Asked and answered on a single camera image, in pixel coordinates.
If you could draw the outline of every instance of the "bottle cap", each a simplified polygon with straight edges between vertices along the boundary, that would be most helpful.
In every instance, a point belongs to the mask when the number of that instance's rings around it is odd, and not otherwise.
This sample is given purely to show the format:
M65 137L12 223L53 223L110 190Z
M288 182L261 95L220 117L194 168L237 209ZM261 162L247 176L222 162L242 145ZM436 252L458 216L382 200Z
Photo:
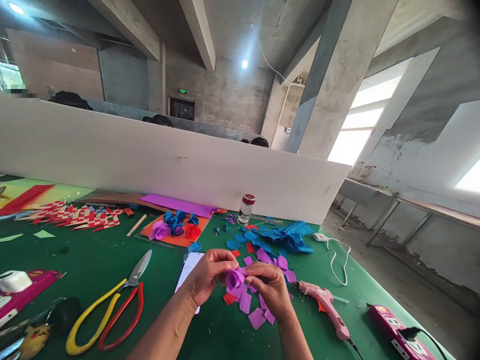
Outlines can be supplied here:
M243 195L242 201L244 204L253 205L255 204L255 196L253 196L252 194L245 194Z

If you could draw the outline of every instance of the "concrete floor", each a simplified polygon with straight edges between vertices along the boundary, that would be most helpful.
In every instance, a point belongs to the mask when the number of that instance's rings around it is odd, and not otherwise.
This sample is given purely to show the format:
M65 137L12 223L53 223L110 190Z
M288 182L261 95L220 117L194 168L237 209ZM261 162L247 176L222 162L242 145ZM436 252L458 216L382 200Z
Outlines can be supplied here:
M341 219L332 212L322 226L333 238L348 244L351 256L457 360L478 358L474 349L478 319L386 249L365 247L369 231L348 225L342 230Z

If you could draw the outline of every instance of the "hand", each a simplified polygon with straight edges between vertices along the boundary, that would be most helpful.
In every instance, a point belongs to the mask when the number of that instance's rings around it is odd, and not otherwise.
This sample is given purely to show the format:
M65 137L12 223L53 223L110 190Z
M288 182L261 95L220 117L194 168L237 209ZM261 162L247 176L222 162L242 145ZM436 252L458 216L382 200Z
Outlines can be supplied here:
M245 282L260 293L268 309L279 322L295 314L284 274L279 267L256 261L245 270L248 274Z
M225 249L208 250L188 274L178 291L182 291L190 297L194 307L197 308L210 297L217 281L225 282L228 269L235 270L238 266L238 261L230 251Z

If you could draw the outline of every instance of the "ceiling light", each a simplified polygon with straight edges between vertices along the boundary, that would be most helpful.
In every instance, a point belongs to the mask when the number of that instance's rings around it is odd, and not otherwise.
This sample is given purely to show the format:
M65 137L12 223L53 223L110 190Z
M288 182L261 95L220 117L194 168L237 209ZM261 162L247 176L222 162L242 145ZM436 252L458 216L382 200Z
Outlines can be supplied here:
M20 6L18 6L17 4L14 4L13 2L9 2L8 5L10 6L10 9L12 9L17 14L20 14L20 15L25 14L24 10Z

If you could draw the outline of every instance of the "pink power strip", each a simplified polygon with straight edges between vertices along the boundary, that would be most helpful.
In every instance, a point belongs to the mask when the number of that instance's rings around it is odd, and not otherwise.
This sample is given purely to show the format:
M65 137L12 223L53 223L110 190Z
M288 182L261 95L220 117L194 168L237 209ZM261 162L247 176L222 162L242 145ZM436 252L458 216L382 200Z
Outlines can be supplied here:
M371 305L368 314L382 333L388 336L392 345L405 360L437 360L417 339L408 341L399 330L407 327L385 306Z
M0 328L61 277L53 270L27 271L27 274L32 285L25 290L17 293L0 291Z

